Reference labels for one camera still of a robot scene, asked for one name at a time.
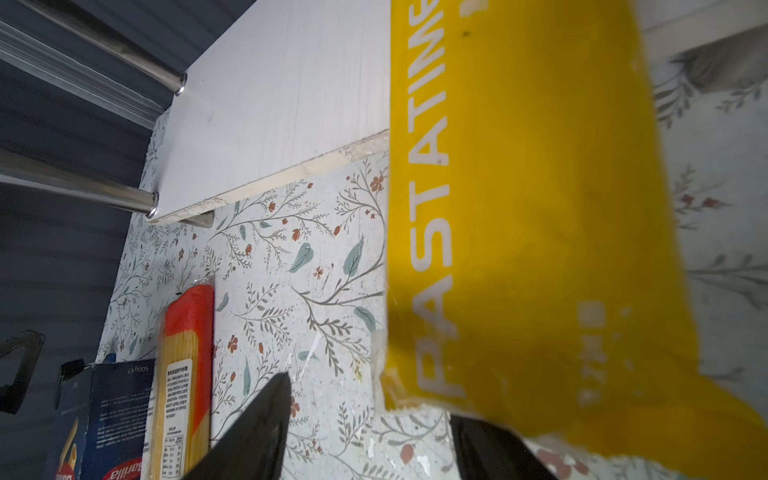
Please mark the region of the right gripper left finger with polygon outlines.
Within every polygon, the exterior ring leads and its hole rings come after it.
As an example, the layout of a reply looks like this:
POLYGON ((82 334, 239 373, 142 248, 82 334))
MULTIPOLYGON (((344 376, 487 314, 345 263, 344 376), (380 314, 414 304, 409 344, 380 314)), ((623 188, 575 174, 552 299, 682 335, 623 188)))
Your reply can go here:
POLYGON ((291 381, 283 372, 267 382, 187 479, 278 479, 291 418, 291 381))

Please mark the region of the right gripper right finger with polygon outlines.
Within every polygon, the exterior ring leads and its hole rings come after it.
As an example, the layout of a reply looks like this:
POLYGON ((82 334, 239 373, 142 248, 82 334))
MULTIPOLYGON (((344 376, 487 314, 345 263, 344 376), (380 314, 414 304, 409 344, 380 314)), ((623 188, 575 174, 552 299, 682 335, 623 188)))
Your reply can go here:
POLYGON ((555 480, 513 433, 489 423, 452 415, 450 426, 460 477, 495 480, 555 480))

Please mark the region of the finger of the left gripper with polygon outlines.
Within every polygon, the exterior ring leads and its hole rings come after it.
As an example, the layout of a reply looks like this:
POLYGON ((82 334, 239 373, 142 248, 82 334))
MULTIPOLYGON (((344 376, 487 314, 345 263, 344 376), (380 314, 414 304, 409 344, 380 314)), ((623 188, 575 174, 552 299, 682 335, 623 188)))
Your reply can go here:
POLYGON ((17 414, 26 397, 34 370, 46 336, 34 330, 25 330, 1 343, 1 358, 20 350, 23 355, 14 373, 13 382, 1 386, 1 411, 17 414))

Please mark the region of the yellow Pastatime spaghetti bag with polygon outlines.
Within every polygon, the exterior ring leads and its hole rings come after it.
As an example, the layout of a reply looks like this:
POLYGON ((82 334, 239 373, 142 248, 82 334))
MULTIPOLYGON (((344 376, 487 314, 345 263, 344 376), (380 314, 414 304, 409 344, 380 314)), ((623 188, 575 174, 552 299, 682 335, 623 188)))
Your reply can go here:
POLYGON ((390 98, 384 409, 765 478, 699 369, 632 5, 395 1, 390 98))

